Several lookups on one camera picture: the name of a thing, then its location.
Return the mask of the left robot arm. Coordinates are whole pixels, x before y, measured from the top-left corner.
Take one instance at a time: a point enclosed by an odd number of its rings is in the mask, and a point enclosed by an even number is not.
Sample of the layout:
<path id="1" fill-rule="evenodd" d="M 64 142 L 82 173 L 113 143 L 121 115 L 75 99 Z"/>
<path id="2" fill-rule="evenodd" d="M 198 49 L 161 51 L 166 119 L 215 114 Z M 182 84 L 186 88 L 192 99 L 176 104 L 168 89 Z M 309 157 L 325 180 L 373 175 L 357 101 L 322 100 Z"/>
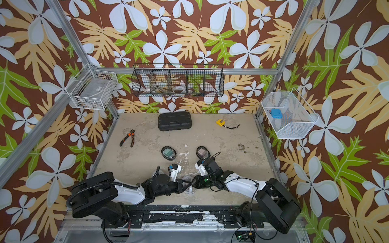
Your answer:
<path id="1" fill-rule="evenodd" d="M 141 184 L 130 185 L 116 180 L 112 172 L 91 177 L 72 188 L 66 206 L 73 211 L 74 218 L 83 218 L 96 213 L 108 204 L 121 206 L 147 205 L 158 196 L 183 193 L 191 182 L 177 179 L 171 181 L 166 174 L 156 175 Z"/>

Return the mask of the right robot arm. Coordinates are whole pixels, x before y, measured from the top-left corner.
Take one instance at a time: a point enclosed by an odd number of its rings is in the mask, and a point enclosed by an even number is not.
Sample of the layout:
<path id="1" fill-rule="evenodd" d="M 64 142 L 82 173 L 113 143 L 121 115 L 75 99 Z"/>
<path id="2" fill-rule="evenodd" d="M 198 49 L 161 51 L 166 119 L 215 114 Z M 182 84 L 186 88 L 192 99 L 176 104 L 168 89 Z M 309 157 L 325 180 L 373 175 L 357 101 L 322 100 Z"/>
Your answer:
<path id="1" fill-rule="evenodd" d="M 195 168 L 199 174 L 193 179 L 194 188 L 216 187 L 217 192 L 224 190 L 250 198 L 235 209 L 239 226 L 260 228 L 267 222 L 276 231 L 287 234 L 302 212 L 297 199 L 275 178 L 257 181 L 224 171 L 214 157 L 199 160 Z"/>

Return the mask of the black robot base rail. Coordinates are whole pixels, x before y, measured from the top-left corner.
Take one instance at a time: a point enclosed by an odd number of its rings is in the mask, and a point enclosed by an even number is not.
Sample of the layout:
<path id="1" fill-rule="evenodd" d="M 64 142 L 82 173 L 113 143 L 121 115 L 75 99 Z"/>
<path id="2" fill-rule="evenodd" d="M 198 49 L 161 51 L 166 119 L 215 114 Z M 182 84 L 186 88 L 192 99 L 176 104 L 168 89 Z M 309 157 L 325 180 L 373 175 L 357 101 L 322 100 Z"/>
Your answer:
<path id="1" fill-rule="evenodd" d="M 253 225 L 264 226 L 266 218 L 257 204 L 248 201 L 240 206 L 218 205 L 125 205 L 127 215 L 118 223 L 102 222 L 106 229 L 147 229 L 153 226 L 168 228 L 221 228 L 236 229 Z"/>

